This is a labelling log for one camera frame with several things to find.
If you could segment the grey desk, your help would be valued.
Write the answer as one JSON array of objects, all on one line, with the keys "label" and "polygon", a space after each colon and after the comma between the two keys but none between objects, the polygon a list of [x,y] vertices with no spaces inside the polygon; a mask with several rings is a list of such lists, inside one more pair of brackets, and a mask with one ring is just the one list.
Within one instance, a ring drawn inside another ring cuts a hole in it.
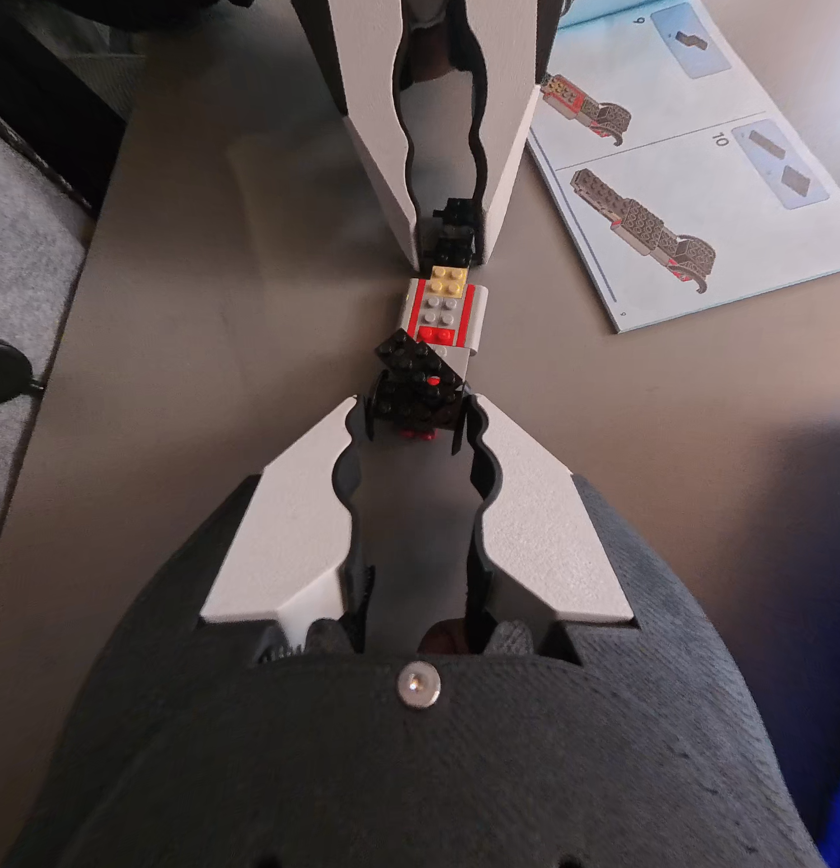
[{"label": "grey desk", "polygon": [[[409,270],[288,2],[153,39],[0,541],[0,865],[100,649],[369,387]],[[617,335],[530,155],[471,383],[699,599],[820,837],[840,778],[840,274]]]}]

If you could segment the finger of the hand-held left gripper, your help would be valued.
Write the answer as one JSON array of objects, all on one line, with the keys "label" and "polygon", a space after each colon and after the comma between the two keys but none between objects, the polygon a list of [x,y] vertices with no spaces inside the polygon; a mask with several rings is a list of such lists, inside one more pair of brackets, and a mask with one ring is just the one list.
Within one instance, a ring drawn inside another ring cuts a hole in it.
[{"label": "finger of the hand-held left gripper", "polygon": [[560,16],[560,1],[468,1],[479,264],[501,232]]},{"label": "finger of the hand-held left gripper", "polygon": [[292,6],[396,241],[419,266],[411,156],[397,78],[404,47],[397,1],[293,1]]}]

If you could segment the brick instruction booklet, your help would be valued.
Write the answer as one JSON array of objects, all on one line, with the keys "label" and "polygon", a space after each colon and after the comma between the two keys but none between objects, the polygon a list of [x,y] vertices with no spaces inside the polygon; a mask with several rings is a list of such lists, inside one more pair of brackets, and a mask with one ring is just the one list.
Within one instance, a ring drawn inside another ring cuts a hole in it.
[{"label": "brick instruction booklet", "polygon": [[840,272],[840,189],[700,2],[566,2],[529,145],[615,329]]}]

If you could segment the grey red brick model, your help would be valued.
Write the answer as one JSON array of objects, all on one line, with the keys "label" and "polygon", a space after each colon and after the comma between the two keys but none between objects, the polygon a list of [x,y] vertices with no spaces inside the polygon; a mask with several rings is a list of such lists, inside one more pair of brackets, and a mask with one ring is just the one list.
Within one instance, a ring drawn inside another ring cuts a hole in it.
[{"label": "grey red brick model", "polygon": [[[441,223],[440,233],[431,251],[422,259],[422,275],[410,282],[400,324],[394,332],[403,329],[413,340],[429,344],[463,378],[462,403],[469,393],[467,370],[471,358],[479,350],[488,303],[488,289],[472,283],[469,278],[469,267],[478,260],[477,211],[469,199],[450,198],[445,208],[434,211],[434,217]],[[384,372],[386,367],[383,363],[382,366]],[[392,424],[411,439],[432,440],[440,430],[403,429],[383,419],[369,422],[367,407],[370,398],[371,395],[365,401],[365,427],[369,439],[374,436],[377,421]],[[458,430],[461,418],[460,405],[458,421],[451,430]]]}]

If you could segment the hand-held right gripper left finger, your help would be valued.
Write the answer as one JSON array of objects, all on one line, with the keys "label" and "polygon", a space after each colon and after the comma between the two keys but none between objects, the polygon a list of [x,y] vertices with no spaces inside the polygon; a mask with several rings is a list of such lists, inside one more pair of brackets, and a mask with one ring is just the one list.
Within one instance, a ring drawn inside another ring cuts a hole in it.
[{"label": "hand-held right gripper left finger", "polygon": [[363,422],[350,396],[264,468],[200,610],[206,622],[276,622],[296,646],[318,619],[342,619],[363,649],[374,570],[350,504]]}]

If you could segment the black brick plate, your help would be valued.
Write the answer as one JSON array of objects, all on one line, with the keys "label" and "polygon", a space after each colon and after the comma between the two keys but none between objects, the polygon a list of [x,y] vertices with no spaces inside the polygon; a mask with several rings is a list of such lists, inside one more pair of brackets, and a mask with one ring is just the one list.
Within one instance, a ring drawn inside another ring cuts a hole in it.
[{"label": "black brick plate", "polygon": [[372,390],[369,422],[383,419],[414,431],[455,428],[464,380],[429,344],[399,329],[375,353],[386,370]]}]

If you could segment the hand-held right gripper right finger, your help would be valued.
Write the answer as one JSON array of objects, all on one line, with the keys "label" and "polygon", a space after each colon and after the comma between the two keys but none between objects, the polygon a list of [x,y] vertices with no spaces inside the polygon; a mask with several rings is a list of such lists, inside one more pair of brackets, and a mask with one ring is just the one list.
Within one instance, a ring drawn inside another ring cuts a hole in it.
[{"label": "hand-held right gripper right finger", "polygon": [[631,623],[572,472],[487,397],[469,396],[465,418],[481,497],[468,558],[473,651],[504,621],[526,624],[534,647],[556,623]]}]

